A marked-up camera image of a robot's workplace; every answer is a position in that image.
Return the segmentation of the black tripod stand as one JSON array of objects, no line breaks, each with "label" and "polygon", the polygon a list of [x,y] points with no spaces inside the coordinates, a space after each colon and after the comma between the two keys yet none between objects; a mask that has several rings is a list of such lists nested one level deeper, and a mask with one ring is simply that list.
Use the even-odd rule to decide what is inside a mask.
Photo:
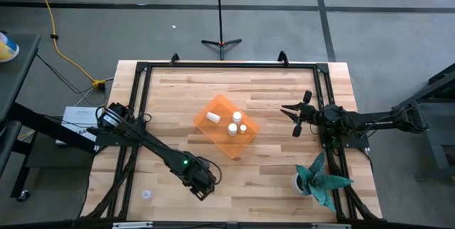
[{"label": "black tripod stand", "polygon": [[234,45],[242,42],[241,38],[234,39],[231,41],[224,41],[223,39],[223,18],[222,18],[222,6],[221,0],[218,0],[218,23],[219,23],[219,41],[209,41],[209,40],[202,40],[201,43],[205,45],[212,45],[218,48],[219,50],[219,59],[225,59],[225,49],[229,45]]}]

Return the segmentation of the black equipment cart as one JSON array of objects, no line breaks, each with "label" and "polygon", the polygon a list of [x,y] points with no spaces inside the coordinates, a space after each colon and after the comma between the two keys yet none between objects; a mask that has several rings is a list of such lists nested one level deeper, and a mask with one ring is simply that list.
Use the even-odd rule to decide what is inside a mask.
[{"label": "black equipment cart", "polygon": [[424,123],[432,167],[418,181],[455,179],[455,63],[428,79],[427,85],[396,108],[412,107]]}]

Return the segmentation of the white plant pot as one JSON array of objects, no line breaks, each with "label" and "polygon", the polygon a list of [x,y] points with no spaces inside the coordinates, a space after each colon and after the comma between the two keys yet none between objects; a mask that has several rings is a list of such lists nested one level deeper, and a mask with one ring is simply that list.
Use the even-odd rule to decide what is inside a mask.
[{"label": "white plant pot", "polygon": [[303,181],[298,173],[295,173],[291,178],[291,188],[299,195],[304,194]]}]

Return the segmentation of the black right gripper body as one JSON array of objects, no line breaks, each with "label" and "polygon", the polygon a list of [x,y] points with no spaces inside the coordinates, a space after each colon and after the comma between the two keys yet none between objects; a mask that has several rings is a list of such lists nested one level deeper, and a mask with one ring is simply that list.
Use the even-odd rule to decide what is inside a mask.
[{"label": "black right gripper body", "polygon": [[316,108],[313,105],[310,105],[309,102],[311,101],[312,98],[312,92],[309,90],[306,90],[304,93],[303,100],[301,101],[302,109],[298,110],[298,116],[299,116],[299,121],[295,122],[295,127],[292,132],[293,137],[299,137],[301,134],[302,126],[301,124],[303,122],[305,123],[313,123],[314,122],[314,116],[317,113]]}]

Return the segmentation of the teal artificial plant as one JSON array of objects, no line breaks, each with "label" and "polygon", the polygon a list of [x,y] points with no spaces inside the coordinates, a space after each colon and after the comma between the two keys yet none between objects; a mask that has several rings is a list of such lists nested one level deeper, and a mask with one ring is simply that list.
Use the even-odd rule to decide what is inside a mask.
[{"label": "teal artificial plant", "polygon": [[312,195],[321,206],[336,212],[333,199],[328,191],[344,188],[352,184],[352,180],[342,176],[328,175],[325,173],[325,154],[321,152],[309,168],[296,165],[296,173],[301,179],[297,186],[301,187],[303,196]]}]

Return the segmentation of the orange translucent plastic basket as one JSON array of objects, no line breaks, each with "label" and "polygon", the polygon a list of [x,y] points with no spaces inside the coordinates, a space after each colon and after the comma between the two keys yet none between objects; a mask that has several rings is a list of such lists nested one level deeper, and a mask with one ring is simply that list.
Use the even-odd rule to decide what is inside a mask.
[{"label": "orange translucent plastic basket", "polygon": [[[236,111],[242,113],[242,121],[240,124],[237,124],[237,134],[235,136],[229,136],[228,125],[234,123],[232,121],[232,114]],[[208,120],[206,118],[207,112],[219,115],[221,117],[220,122],[214,123]],[[215,96],[194,117],[193,122],[202,133],[231,159],[237,158],[260,131],[259,125],[224,95]],[[247,126],[244,134],[240,133],[241,124]]]}]

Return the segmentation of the white paper box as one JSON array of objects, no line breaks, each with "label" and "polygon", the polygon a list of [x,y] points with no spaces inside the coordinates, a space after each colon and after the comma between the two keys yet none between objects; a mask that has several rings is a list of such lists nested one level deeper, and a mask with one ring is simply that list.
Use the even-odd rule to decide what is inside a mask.
[{"label": "white paper box", "polygon": [[102,108],[96,107],[66,107],[60,124],[73,132],[95,142],[96,136],[89,133],[87,128],[97,127],[97,118],[103,113]]}]

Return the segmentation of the black side table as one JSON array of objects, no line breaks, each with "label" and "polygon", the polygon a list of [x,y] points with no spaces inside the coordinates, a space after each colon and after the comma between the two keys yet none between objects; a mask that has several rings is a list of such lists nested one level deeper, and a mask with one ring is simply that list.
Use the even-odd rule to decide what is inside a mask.
[{"label": "black side table", "polygon": [[24,155],[11,197],[16,199],[22,190],[30,168],[27,166],[33,143],[23,142],[17,137],[23,126],[33,129],[34,136],[41,133],[89,154],[96,154],[95,143],[84,136],[62,126],[55,118],[38,114],[16,102],[33,59],[38,52],[41,37],[38,35],[16,35],[20,53],[9,62],[0,63],[0,176],[11,153]]}]

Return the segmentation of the black aluminium rig frame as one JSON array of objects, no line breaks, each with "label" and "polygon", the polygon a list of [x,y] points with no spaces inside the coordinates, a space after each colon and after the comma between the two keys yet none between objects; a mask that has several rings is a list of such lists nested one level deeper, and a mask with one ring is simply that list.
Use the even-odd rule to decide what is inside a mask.
[{"label": "black aluminium rig frame", "polygon": [[[304,126],[293,137],[292,121],[282,105],[313,93],[311,104],[333,98],[337,105],[356,110],[348,66],[329,63],[331,90],[315,86],[317,66],[293,62],[164,60],[151,69],[145,111],[147,130],[173,148],[215,162],[221,178],[215,190],[199,201],[148,149],[138,151],[128,220],[229,222],[333,222],[336,214],[312,197],[291,188],[296,165],[309,166],[322,146],[315,127]],[[256,137],[235,159],[228,157],[194,124],[194,117],[217,95],[224,95],[260,127]],[[153,198],[143,199],[144,190]]]}]

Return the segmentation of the yellow blue white container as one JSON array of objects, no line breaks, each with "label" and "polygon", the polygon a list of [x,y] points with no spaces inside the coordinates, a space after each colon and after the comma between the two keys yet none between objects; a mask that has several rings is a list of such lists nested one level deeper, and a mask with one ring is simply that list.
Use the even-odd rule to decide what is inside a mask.
[{"label": "yellow blue white container", "polygon": [[19,46],[0,31],[0,63],[13,60],[19,53]]}]

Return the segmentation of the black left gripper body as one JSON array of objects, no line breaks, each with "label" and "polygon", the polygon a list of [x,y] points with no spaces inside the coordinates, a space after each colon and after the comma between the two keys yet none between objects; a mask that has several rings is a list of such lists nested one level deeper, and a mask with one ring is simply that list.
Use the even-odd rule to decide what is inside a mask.
[{"label": "black left gripper body", "polygon": [[201,156],[189,156],[183,165],[183,185],[189,187],[199,201],[204,201],[218,183],[217,177],[210,170],[213,162]]}]

